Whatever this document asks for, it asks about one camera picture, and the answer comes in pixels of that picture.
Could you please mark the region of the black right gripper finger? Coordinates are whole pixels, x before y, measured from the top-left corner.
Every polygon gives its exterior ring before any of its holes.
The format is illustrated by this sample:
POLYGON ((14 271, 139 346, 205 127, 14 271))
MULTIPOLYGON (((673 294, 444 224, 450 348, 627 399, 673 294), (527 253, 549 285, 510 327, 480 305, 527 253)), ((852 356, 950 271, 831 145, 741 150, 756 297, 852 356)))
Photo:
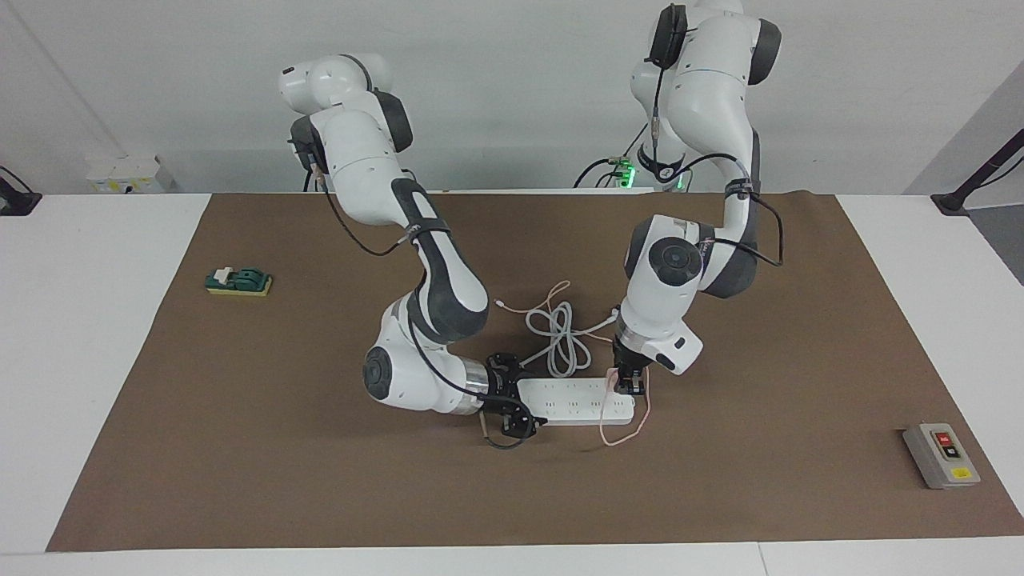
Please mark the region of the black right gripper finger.
POLYGON ((534 437, 547 423, 545 417, 534 415, 530 410, 501 410, 501 434, 506 438, 526 440, 534 437))
POLYGON ((490 371, 502 382, 519 382, 524 378, 530 378, 530 372, 523 367, 522 361, 516 354, 504 353, 504 351, 490 354, 490 371))

